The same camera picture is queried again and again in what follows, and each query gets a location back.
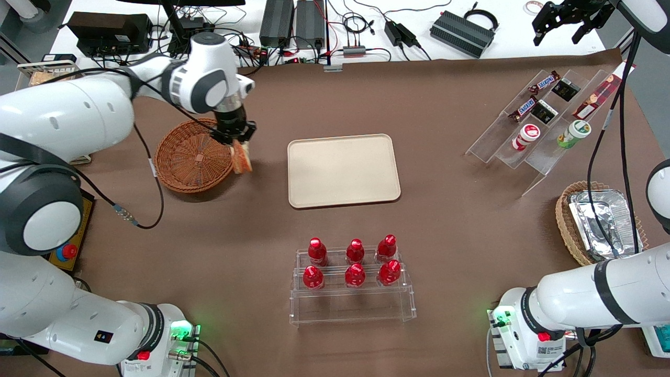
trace black package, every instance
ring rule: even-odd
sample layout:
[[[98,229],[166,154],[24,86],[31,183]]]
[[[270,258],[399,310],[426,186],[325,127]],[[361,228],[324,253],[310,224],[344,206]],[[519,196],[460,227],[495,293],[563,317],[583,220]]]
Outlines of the black package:
[[[551,91],[556,93],[558,97],[561,97],[562,99],[565,99],[569,102],[572,97],[575,97],[575,95],[579,93],[580,88],[573,84],[570,80],[562,78]]]
[[[547,124],[558,115],[558,111],[552,109],[545,101],[539,100],[537,105],[531,110],[531,114],[540,119],[542,123]]]

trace power supply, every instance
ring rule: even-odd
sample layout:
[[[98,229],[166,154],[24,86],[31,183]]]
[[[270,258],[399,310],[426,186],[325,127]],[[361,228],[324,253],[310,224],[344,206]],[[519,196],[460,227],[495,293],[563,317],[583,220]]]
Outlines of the power supply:
[[[472,23],[459,15],[444,11],[433,27],[430,35],[449,46],[479,59],[493,41],[495,33]]]
[[[142,54],[151,45],[151,21],[146,14],[74,12],[66,25],[78,38],[77,48],[88,57]]]
[[[266,0],[261,23],[261,45],[287,46],[293,27],[293,0]]]
[[[324,0],[298,0],[295,6],[295,44],[298,48],[317,50],[326,47],[326,20],[321,16]]]

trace white table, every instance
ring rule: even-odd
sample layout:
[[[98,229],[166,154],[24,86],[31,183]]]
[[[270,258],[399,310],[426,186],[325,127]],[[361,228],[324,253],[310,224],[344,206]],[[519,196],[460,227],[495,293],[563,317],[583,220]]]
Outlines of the white table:
[[[368,21],[374,20],[373,28],[375,35],[372,35],[369,30],[360,34],[360,43],[367,48],[386,48],[391,51],[395,61],[405,60],[398,47],[392,47],[384,32],[384,19],[379,12],[354,3],[353,0],[331,0],[328,8],[328,18],[333,22],[341,22],[341,17],[333,11],[337,10],[339,14],[344,14],[347,9],[343,2],[351,8],[351,10],[360,13]],[[383,11],[391,9],[401,9],[411,7],[414,9],[421,9],[431,7],[438,3],[446,3],[447,1],[435,0],[414,0],[408,2],[406,0],[359,0],[362,3],[375,5]],[[484,51],[482,58],[518,58],[524,56],[551,56],[551,55],[584,55],[591,54],[604,50],[604,46],[600,41],[596,32],[591,32],[582,38],[582,41],[574,45],[572,44],[572,35],[577,30],[579,25],[565,25],[556,30],[549,32],[540,46],[533,44],[535,34],[531,22],[534,16],[527,14],[523,10],[523,5],[527,0],[479,0],[478,9],[485,9],[493,13],[500,26],[496,31],[493,43]],[[463,15],[466,11],[472,8],[474,0],[452,0],[446,7],[437,7],[428,11],[414,12],[401,11],[390,13],[388,16],[397,23],[402,23],[416,36],[421,45],[426,49],[428,54],[433,59],[471,59],[466,54],[463,54],[456,49],[432,38],[430,36],[430,27],[432,23],[440,16],[440,12],[448,10],[452,13]],[[261,20],[263,19],[263,10],[265,8],[265,0],[247,0],[247,4],[241,7],[247,12],[247,16],[240,22],[235,24],[223,25],[227,28],[236,29],[248,37],[259,42],[259,30],[261,29]],[[242,12],[234,7],[227,7],[227,14],[219,22],[233,22],[240,18]],[[167,21],[167,15],[163,9],[157,5],[139,5],[132,3],[123,3],[115,0],[72,0],[72,4],[64,18],[64,23],[70,19],[70,16],[75,11],[89,11],[99,13],[146,13],[154,23],[163,25]],[[208,9],[205,14],[212,21],[218,19],[224,13],[218,9]],[[468,18],[485,28],[490,28],[490,22],[484,16],[473,15]],[[346,45],[346,32],[341,25],[332,25],[330,30],[331,49],[333,48],[337,35],[338,48]],[[56,41],[51,49],[51,53],[72,53],[78,57],[77,65],[81,68],[90,68],[96,64],[88,58],[85,58],[81,51],[76,47],[77,38],[72,34],[69,28],[62,28]],[[405,48],[407,56],[411,60],[426,60],[425,55],[418,48]],[[314,53],[311,50],[303,50],[296,56],[313,58]],[[343,62],[371,62],[371,61],[385,61],[388,59],[388,54],[384,51],[379,51],[379,54],[368,54],[361,58],[343,58],[342,53],[339,52],[333,57],[333,64],[342,64]]]

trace red wire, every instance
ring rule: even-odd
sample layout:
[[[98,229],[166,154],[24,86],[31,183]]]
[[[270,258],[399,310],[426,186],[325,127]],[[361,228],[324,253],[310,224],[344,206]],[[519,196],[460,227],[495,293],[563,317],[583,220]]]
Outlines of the red wire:
[[[316,9],[319,10],[319,13],[321,13],[321,17],[324,18],[324,21],[326,22],[326,24],[328,24],[328,27],[333,31],[333,34],[335,34],[335,48],[330,49],[329,51],[326,52],[326,55],[331,55],[331,53],[337,51],[337,45],[340,43],[340,40],[337,38],[337,32],[335,31],[335,28],[333,28],[333,26],[330,25],[330,22],[328,22],[328,18],[326,18],[326,16],[324,15],[324,11],[321,10],[321,5],[319,5],[319,3],[317,3],[316,1],[314,1],[314,5],[316,5]]]

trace tape roll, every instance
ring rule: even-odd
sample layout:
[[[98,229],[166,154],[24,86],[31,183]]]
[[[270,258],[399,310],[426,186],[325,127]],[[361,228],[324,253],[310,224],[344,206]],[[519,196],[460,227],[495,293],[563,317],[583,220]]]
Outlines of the tape roll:
[[[529,15],[537,15],[540,13],[540,10],[544,7],[544,4],[536,0],[530,0],[523,6],[523,11]]]

